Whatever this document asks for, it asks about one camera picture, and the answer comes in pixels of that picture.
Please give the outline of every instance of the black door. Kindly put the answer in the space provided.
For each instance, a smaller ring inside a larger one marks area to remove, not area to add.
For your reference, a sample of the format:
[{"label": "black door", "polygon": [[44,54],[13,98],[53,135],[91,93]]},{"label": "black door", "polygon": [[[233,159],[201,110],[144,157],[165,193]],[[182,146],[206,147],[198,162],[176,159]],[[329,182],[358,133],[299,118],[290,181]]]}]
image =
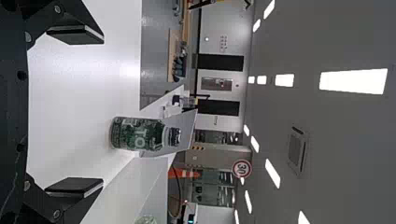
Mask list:
[{"label": "black door", "polygon": [[198,100],[198,113],[239,117],[240,103],[236,101]]}]

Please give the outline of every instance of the black metal bracket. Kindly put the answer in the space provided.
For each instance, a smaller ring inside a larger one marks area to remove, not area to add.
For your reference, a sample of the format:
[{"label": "black metal bracket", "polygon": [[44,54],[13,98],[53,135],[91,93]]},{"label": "black metal bracket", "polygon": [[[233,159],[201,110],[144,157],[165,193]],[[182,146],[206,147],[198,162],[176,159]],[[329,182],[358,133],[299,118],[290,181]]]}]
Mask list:
[{"label": "black metal bracket", "polygon": [[0,224],[79,223],[103,180],[67,178],[44,191],[26,174],[27,50],[44,33],[69,45],[103,44],[104,34],[81,0],[1,0],[0,29]]},{"label": "black metal bracket", "polygon": [[43,190],[27,175],[18,223],[78,224],[102,189],[102,179],[66,178]]}]

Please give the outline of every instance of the sign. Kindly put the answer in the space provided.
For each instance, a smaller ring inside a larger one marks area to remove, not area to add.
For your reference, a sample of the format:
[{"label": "sign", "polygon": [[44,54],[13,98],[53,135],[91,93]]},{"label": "sign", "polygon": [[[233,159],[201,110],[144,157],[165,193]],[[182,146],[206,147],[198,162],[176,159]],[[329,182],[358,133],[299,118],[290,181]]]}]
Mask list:
[{"label": "sign", "polygon": [[233,175],[238,178],[248,178],[251,175],[253,167],[249,161],[240,160],[233,164]]}]

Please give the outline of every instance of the ceiling air vent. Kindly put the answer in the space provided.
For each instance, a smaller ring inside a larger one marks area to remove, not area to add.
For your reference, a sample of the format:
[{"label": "ceiling air vent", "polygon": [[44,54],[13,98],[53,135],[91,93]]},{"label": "ceiling air vent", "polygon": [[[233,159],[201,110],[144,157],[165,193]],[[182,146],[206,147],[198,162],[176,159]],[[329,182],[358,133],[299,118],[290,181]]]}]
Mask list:
[{"label": "ceiling air vent", "polygon": [[297,176],[301,175],[304,170],[304,160],[308,148],[308,133],[295,126],[291,127],[289,136],[289,167]]}]

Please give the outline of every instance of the ceiling light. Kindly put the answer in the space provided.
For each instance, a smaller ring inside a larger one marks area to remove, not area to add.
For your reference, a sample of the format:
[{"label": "ceiling light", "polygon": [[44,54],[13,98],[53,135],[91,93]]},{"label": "ceiling light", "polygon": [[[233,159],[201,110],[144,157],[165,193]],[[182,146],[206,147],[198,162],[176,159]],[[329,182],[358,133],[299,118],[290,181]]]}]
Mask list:
[{"label": "ceiling light", "polygon": [[262,25],[262,20],[258,19],[253,25],[253,33],[256,33],[256,31],[260,28],[261,25]]},{"label": "ceiling light", "polygon": [[265,20],[270,16],[270,14],[274,10],[274,8],[275,8],[275,0],[273,0],[270,3],[270,5],[268,5],[268,7],[264,10],[264,19]]},{"label": "ceiling light", "polygon": [[260,150],[260,145],[257,142],[256,138],[254,138],[254,136],[251,136],[251,140],[250,140],[251,145],[253,146],[254,150],[259,153]]},{"label": "ceiling light", "polygon": [[294,74],[276,75],[275,85],[281,87],[293,87]]},{"label": "ceiling light", "polygon": [[244,125],[244,132],[245,132],[245,134],[246,134],[247,136],[250,135],[250,129],[248,128],[248,126],[247,126],[246,124]]},{"label": "ceiling light", "polygon": [[235,191],[233,190],[233,203],[235,203]]},{"label": "ceiling light", "polygon": [[383,94],[388,69],[323,72],[319,88],[323,91],[346,91]]},{"label": "ceiling light", "polygon": [[248,82],[249,84],[254,84],[255,81],[256,81],[256,78],[255,78],[255,77],[248,77],[247,82]]},{"label": "ceiling light", "polygon": [[235,209],[235,212],[233,214],[235,215],[235,224],[239,224],[238,210]]},{"label": "ceiling light", "polygon": [[265,169],[267,170],[271,179],[274,181],[275,186],[279,189],[280,188],[280,176],[277,173],[277,171],[275,170],[272,163],[268,159],[265,162]]},{"label": "ceiling light", "polygon": [[248,196],[247,190],[245,190],[245,200],[247,201],[247,210],[251,214],[251,211],[253,210],[253,206],[251,205],[250,197]]},{"label": "ceiling light", "polygon": [[301,211],[300,215],[298,216],[298,224],[310,224],[308,221],[308,218],[304,215],[304,213]]},{"label": "ceiling light", "polygon": [[259,84],[259,85],[267,84],[267,76],[259,76],[259,77],[257,77],[257,84]]}]

